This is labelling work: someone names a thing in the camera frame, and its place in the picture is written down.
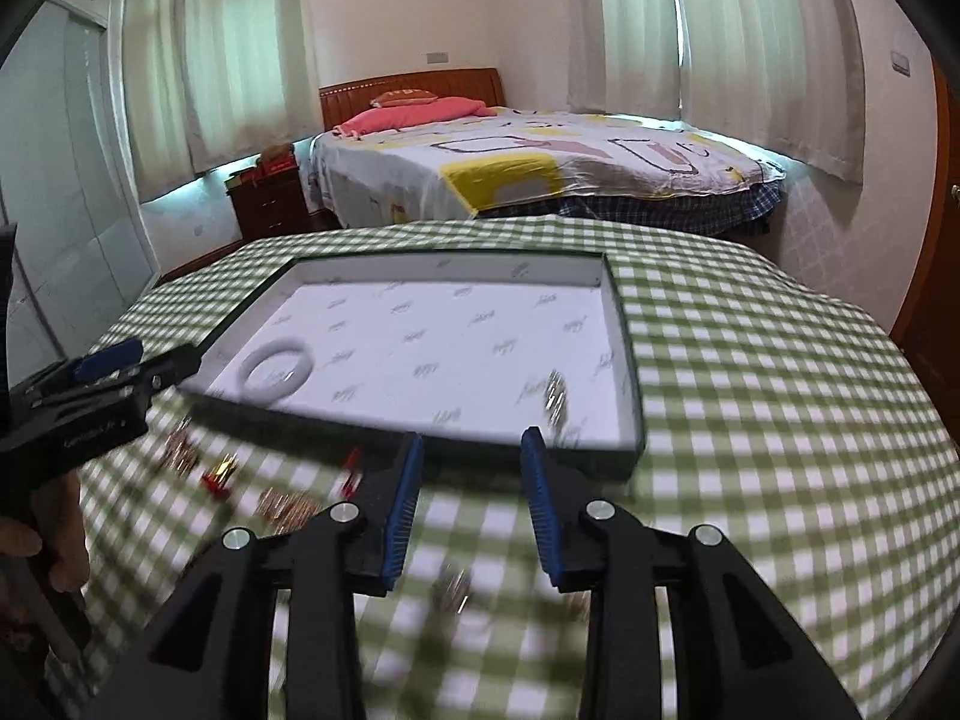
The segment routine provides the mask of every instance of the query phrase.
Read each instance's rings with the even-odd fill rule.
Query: wooden nightstand
[[[227,193],[244,242],[312,230],[296,166],[259,179],[237,180],[246,172],[243,170],[227,181]]]

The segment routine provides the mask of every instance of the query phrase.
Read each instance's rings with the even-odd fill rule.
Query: double bed
[[[335,127],[383,92],[482,100],[464,117],[360,140]],[[784,171],[695,130],[616,116],[507,108],[494,69],[385,76],[320,90],[328,131],[310,151],[315,201],[344,226],[559,214],[702,235],[762,229]]]

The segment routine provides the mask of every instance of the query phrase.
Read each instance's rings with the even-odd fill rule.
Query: jewelry
[[[566,381],[555,370],[550,372],[546,380],[544,408],[550,427],[559,436],[566,424]]]
[[[226,500],[230,496],[227,483],[236,473],[238,464],[236,455],[227,455],[216,466],[200,477],[200,483],[210,491],[217,500]]]
[[[458,569],[445,562],[440,576],[433,584],[433,605],[438,611],[452,611],[460,614],[467,605],[470,595],[472,576],[467,569]]]
[[[189,476],[200,462],[200,452],[187,432],[189,426],[190,418],[186,416],[167,437],[166,446],[163,448],[161,463],[174,469],[179,476]]]
[[[356,467],[357,461],[360,460],[362,454],[363,450],[358,446],[354,446],[353,451],[350,452],[347,457],[347,461],[344,463],[344,471],[347,471],[347,479],[340,485],[339,500],[349,501],[350,498],[353,498],[353,494],[357,492],[357,488],[363,481],[363,471]]]
[[[590,594],[587,591],[570,593],[563,599],[566,613],[577,622],[589,622]]]
[[[282,373],[271,373],[265,384],[251,384],[250,377],[253,370],[271,357],[277,357],[278,354],[296,354],[296,365],[293,369]],[[294,394],[306,383],[312,372],[313,353],[310,347],[297,338],[278,338],[251,352],[237,368],[241,398],[257,406],[270,406],[277,400]]]
[[[308,493],[282,493],[270,488],[256,504],[257,516],[274,525],[277,536],[299,531],[319,513],[320,504]]]

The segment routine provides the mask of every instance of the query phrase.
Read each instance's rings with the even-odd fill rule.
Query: blue plaid bed skirt
[[[480,218],[562,217],[598,218],[626,224],[642,224],[667,230],[718,235],[737,232],[760,235],[769,232],[767,220],[784,198],[784,182],[755,184],[733,194],[706,197],[682,196],[666,200],[635,197],[564,196],[517,205],[491,208]]]

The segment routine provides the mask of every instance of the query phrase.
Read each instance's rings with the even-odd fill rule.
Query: metal pin
[[[603,521],[613,517],[613,514],[616,514],[616,507],[610,501],[597,499],[587,504],[587,515],[591,519]]]
[[[587,591],[570,593],[563,599],[566,612],[571,619],[577,622],[589,622],[590,594]]]
[[[550,427],[559,436],[566,424],[566,381],[555,370],[550,372],[546,380],[544,408]]]
[[[170,434],[163,450],[162,464],[170,466],[179,476],[188,476],[200,462],[200,452],[187,432],[189,426],[190,418],[186,416]]]
[[[275,527],[277,536],[299,531],[311,517],[320,513],[320,503],[309,493],[285,493],[269,488],[256,504],[258,517]]]
[[[459,569],[445,562],[433,584],[433,605],[438,611],[461,614],[470,595],[472,576],[468,569]]]
[[[232,550],[243,549],[250,541],[250,531],[246,528],[232,528],[223,537],[224,547]]]
[[[723,541],[723,533],[720,533],[720,530],[713,525],[701,525],[693,532],[693,535],[696,536],[699,543],[707,547],[715,547]]]
[[[360,514],[356,504],[344,502],[330,508],[330,519],[334,522],[353,522]]]

